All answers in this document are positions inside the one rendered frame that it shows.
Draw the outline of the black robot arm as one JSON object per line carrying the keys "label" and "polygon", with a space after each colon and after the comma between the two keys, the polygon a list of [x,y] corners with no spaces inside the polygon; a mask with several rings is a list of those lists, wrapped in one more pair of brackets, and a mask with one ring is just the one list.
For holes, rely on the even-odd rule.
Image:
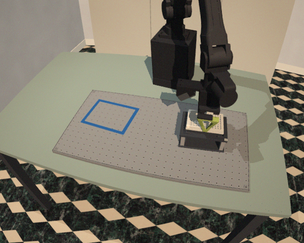
{"label": "black robot arm", "polygon": [[[198,91],[198,105],[210,106],[212,94],[221,107],[232,106],[237,98],[236,85],[230,78],[233,62],[231,44],[228,44],[220,0],[199,0],[201,15],[200,68],[201,81],[178,79],[176,96],[180,101],[191,98]],[[159,33],[160,38],[187,41],[190,30],[185,29],[184,18],[192,15],[192,0],[163,0],[162,14],[166,24]],[[177,19],[178,18],[178,19]],[[165,31],[164,31],[165,30]],[[216,45],[216,46],[215,46]],[[212,47],[215,46],[215,47]],[[203,86],[211,90],[206,91]]]}

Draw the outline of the cream grid plate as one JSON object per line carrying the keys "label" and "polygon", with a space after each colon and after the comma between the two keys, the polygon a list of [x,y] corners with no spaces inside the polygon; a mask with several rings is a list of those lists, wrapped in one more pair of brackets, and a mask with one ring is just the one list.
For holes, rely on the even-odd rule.
{"label": "cream grid plate", "polygon": [[[197,121],[197,114],[198,114],[197,110],[191,110],[191,109],[188,110],[186,130],[193,130],[193,131],[201,131],[202,132],[202,128],[201,128],[199,122]],[[205,112],[205,114],[212,114],[215,117],[219,117],[219,123],[216,124],[214,127],[212,127],[208,131],[208,133],[224,134],[223,114],[214,115],[212,112]],[[207,128],[211,124],[211,122],[203,121],[203,124],[204,124],[204,127]]]}

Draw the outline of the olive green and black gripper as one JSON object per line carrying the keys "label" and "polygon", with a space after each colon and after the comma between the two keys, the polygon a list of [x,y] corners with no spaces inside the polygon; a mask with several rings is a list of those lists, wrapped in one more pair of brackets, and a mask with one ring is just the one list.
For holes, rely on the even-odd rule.
{"label": "olive green and black gripper", "polygon": [[[202,131],[208,132],[213,126],[219,123],[219,118],[214,117],[211,114],[205,114],[205,112],[213,112],[214,115],[220,114],[220,105],[213,94],[211,97],[210,106],[198,105],[197,120],[202,128]],[[202,121],[208,121],[211,122],[211,124],[207,128],[205,128]]]}

